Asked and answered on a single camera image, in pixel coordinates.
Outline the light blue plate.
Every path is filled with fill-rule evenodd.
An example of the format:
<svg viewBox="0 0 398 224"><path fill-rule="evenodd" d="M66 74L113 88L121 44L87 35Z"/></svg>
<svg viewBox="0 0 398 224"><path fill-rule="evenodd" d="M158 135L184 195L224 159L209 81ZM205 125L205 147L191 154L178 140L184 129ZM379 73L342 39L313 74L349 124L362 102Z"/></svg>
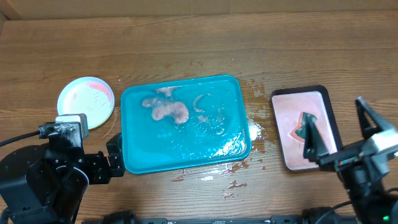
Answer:
<svg viewBox="0 0 398 224"><path fill-rule="evenodd" d="M88 129L104 124L112 115L114 106L111 87L96 77L81 77L70 82L57 100L59 115L83 113L87 117Z"/></svg>

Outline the pink green scrub sponge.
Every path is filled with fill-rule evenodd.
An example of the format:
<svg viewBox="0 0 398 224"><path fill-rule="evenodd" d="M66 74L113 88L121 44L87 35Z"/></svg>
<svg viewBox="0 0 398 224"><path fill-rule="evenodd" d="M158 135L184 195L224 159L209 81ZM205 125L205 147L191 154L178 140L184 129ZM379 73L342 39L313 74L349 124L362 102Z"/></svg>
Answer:
<svg viewBox="0 0 398 224"><path fill-rule="evenodd" d="M305 142L305 139L307 137L307 124L316 122L317 117L315 115L302 112L299 116L296 127L294 127L290 135L299 142Z"/></svg>

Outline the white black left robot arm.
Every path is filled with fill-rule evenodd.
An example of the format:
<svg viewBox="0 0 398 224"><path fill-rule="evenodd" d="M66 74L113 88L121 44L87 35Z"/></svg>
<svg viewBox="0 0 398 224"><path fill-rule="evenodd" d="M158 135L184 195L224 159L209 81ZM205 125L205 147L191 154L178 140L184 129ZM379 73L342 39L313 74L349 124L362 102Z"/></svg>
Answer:
<svg viewBox="0 0 398 224"><path fill-rule="evenodd" d="M1 223L75 223L89 185L108 184L125 173L122 137L103 152L87 154L82 142L55 136L42 145L20 148L1 160Z"/></svg>

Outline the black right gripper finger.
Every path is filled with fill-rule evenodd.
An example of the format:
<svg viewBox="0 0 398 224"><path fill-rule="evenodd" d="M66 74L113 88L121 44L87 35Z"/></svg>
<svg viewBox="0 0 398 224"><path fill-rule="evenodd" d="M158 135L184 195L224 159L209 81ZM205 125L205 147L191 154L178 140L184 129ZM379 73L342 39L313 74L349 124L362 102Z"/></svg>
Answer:
<svg viewBox="0 0 398 224"><path fill-rule="evenodd" d="M305 130L303 157L310 162L318 162L321 158L329 155L329 151L313 120L309 118L305 119Z"/></svg>
<svg viewBox="0 0 398 224"><path fill-rule="evenodd" d="M374 134L395 128L392 123L375 112L361 96L355 100L355 105L363 138L369 139Z"/></svg>

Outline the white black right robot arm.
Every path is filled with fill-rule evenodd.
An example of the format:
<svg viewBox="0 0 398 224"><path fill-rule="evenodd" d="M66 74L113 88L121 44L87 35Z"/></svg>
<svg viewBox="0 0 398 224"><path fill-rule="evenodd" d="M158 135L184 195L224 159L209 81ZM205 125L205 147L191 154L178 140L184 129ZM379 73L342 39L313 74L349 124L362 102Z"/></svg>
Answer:
<svg viewBox="0 0 398 224"><path fill-rule="evenodd" d="M397 157L397 129L362 98L355 101L363 139L331 154L310 115L302 118L305 132L303 156L321 171L334 172L349 195L361 223L397 223L396 189L386 190L383 178L388 163Z"/></svg>

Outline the teal plastic tray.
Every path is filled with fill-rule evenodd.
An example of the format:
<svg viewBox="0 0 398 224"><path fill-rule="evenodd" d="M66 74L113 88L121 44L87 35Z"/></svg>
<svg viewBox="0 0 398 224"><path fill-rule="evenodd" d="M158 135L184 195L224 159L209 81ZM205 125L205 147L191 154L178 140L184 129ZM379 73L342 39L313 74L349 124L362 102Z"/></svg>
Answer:
<svg viewBox="0 0 398 224"><path fill-rule="evenodd" d="M243 94L231 75L132 86L120 103L130 173L230 162L250 153Z"/></svg>

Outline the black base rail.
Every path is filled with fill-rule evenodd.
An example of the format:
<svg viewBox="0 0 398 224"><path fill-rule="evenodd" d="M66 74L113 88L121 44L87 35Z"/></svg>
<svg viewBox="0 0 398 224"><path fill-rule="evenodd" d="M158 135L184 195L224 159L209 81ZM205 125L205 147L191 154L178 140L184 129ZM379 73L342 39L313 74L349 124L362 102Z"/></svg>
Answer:
<svg viewBox="0 0 398 224"><path fill-rule="evenodd" d="M139 223L139 224L310 224L316 221L309 221L300 215L274 215L269 218L234 218L234 219L182 219L167 220L166 218L133 218L131 221L112 221L104 222L103 220L83 221L84 224L100 224L100 223ZM355 217L336 217L320 223L357 223Z"/></svg>

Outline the black rectangular water tray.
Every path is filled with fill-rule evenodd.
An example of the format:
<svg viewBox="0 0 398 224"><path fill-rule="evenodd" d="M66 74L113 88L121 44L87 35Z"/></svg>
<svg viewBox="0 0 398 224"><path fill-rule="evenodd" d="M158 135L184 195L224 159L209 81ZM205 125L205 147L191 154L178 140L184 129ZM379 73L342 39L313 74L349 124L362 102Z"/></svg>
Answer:
<svg viewBox="0 0 398 224"><path fill-rule="evenodd" d="M315 123L329 153L342 148L342 141L327 89L322 85L286 88L271 94L274 121L284 165L289 171L317 169L314 162L303 157L305 142L295 140L290 133L302 112L317 117Z"/></svg>

